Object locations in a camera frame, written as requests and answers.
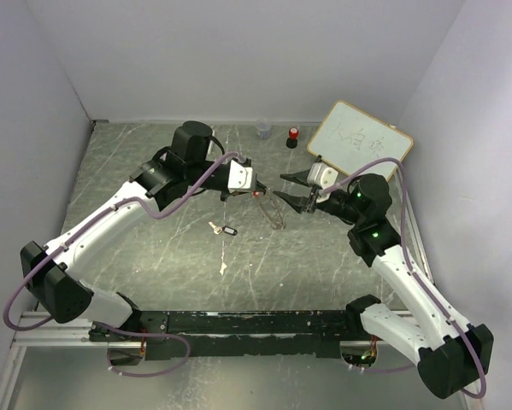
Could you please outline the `metal disc with keyrings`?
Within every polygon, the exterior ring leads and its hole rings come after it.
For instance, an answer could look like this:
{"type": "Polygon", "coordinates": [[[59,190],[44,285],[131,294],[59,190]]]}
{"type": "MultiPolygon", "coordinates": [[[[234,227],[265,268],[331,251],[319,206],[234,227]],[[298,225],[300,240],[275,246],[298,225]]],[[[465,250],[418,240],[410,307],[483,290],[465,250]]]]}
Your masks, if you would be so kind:
{"type": "Polygon", "coordinates": [[[277,196],[270,191],[263,194],[264,195],[261,197],[254,198],[265,220],[270,224],[273,230],[280,231],[285,229],[286,222],[277,196]]]}

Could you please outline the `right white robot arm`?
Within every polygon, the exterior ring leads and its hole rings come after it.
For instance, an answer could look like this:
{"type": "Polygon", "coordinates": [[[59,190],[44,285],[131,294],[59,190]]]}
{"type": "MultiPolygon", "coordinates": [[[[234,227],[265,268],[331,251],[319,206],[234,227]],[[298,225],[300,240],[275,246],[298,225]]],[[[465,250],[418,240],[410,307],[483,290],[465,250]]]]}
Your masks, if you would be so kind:
{"type": "Polygon", "coordinates": [[[438,291],[417,266],[404,239],[386,213],[392,204],[385,177],[356,176],[345,190],[333,188],[337,172],[323,163],[311,169],[281,174],[285,181],[310,189],[308,196],[276,195],[296,212],[321,211],[351,228],[350,246],[402,300],[413,323],[393,313],[375,296],[347,305],[346,333],[357,340],[368,334],[391,345],[417,369],[421,381],[436,397],[445,399],[480,382],[475,397],[486,393],[494,336],[484,324],[473,325],[438,291]]]}

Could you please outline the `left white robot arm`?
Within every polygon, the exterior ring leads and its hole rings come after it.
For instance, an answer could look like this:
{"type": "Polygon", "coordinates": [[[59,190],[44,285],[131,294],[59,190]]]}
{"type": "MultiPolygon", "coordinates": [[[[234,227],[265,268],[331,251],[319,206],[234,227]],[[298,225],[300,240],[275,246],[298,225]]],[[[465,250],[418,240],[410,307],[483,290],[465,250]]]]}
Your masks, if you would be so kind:
{"type": "Polygon", "coordinates": [[[216,191],[221,200],[265,193],[250,158],[222,151],[208,160],[210,146],[219,143],[210,126],[184,122],[172,143],[141,164],[96,211],[60,237],[44,245],[31,241],[21,249],[24,287],[51,319],[60,324],[77,318],[103,322],[123,341],[139,335],[142,320],[135,304],[119,292],[89,285],[85,269],[138,222],[163,220],[200,192],[216,191]]]}

